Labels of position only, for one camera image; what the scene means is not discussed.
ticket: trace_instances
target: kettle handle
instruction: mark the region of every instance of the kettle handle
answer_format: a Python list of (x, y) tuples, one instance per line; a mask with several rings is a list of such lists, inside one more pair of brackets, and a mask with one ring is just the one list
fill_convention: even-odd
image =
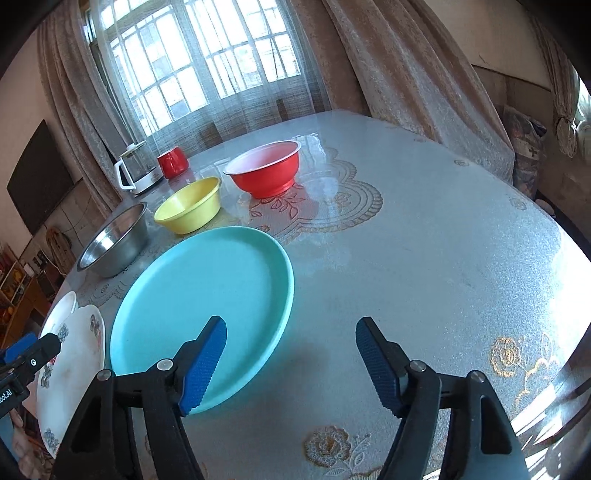
[[(121, 170), (123, 169), (123, 174), (125, 175), (125, 179), (129, 183), (129, 185), (123, 185), (123, 180), (121, 179)], [(115, 164), (115, 177), (117, 177), (117, 182), (119, 183), (119, 188), (122, 190), (135, 190), (135, 183), (129, 174), (129, 170), (127, 170), (127, 166), (123, 160), (119, 160)]]

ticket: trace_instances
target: red mug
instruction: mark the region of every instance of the red mug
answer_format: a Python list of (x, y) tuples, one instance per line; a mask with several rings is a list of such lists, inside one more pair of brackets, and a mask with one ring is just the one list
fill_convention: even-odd
[(174, 147), (172, 150), (160, 155), (158, 157), (158, 164), (162, 169), (164, 177), (168, 180), (175, 178), (189, 168), (187, 157), (184, 156), (180, 147)]

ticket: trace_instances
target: white plate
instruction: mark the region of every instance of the white plate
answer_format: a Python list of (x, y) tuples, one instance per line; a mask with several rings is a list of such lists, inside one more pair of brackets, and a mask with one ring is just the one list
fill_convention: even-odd
[(41, 335), (51, 332), (53, 326), (57, 323), (62, 323), (78, 308), (78, 300), (76, 299), (76, 293), (69, 291), (66, 293), (51, 309), (51, 312), (47, 316), (47, 320), (41, 330)]
[(88, 385), (105, 365), (105, 323), (99, 309), (87, 305), (55, 322), (49, 332), (60, 338), (61, 352), (39, 372), (37, 420), (55, 458)]

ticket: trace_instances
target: turquoise plate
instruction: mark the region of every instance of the turquoise plate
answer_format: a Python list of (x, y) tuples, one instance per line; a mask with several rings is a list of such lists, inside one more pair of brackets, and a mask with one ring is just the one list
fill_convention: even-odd
[(228, 341), (201, 405), (230, 398), (262, 368), (287, 324), (294, 296), (289, 257), (254, 228), (209, 230), (172, 247), (136, 280), (117, 312), (111, 365), (143, 372), (194, 340), (209, 317), (228, 326)]

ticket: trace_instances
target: glossy gray tablecloth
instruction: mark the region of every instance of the glossy gray tablecloth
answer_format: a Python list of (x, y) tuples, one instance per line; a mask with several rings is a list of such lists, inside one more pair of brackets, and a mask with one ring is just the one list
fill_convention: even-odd
[[(287, 138), (303, 143), (296, 186), (260, 201), (222, 176), (222, 210), (204, 227), (269, 232), (290, 256), (296, 287), (285, 333), (259, 374), (184, 420), (206, 475), (375, 478), (398, 420), (381, 407), (355, 345), (366, 315), (436, 371), (485, 372), (515, 417), (584, 334), (591, 265), (540, 208), (468, 159), (388, 123), (327, 112), (211, 148), (135, 201), (148, 202), (151, 216), (192, 179), (221, 176), (234, 156)], [(72, 271), (60, 290), (99, 306), (107, 339), (131, 284), (182, 240), (153, 220), (148, 227), (150, 243), (126, 271), (108, 280)], [(150, 478), (142, 425), (137, 435)], [(442, 424), (429, 471), (443, 446)]]

